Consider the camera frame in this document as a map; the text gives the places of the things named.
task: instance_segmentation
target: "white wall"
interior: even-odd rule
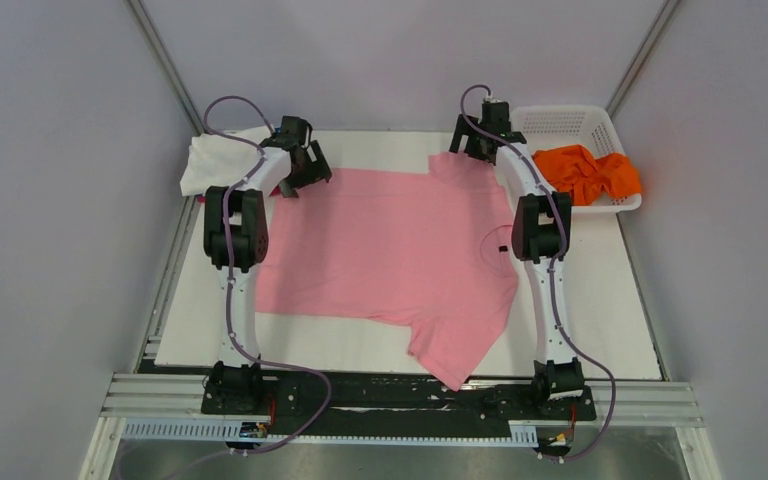
[[[768,478],[768,2],[688,0],[616,118],[623,218],[669,366],[724,477]]]
[[[238,94],[276,123],[448,131],[477,82],[517,105],[607,105],[663,0],[144,3],[202,112]],[[242,104],[215,115],[260,125]]]
[[[124,2],[0,1],[0,479],[77,476],[189,135]]]

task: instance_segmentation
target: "plastic basket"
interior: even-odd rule
[[[589,105],[549,105],[518,107],[511,112],[514,130],[525,135],[529,151],[548,150],[567,145],[584,145],[599,158],[618,152],[625,155],[611,118],[604,109]],[[602,194],[592,205],[573,207],[573,213],[616,213],[634,210],[643,198],[634,194],[611,198]]]

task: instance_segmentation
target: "pink cloth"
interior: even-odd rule
[[[507,324],[513,214],[492,166],[444,153],[429,170],[335,169],[278,199],[257,311],[410,326],[408,352],[458,390]]]

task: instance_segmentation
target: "orange cloth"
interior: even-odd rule
[[[540,150],[533,158],[546,181],[559,192],[570,192],[576,206],[590,205],[602,192],[613,198],[643,192],[637,169],[621,153],[594,159],[583,146],[570,145]]]

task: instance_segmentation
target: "folded white towel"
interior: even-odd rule
[[[250,128],[233,135],[260,143],[269,136],[269,129]],[[187,169],[181,177],[181,195],[202,195],[211,186],[231,185],[243,178],[257,160],[257,150],[243,142],[217,135],[193,137]]]

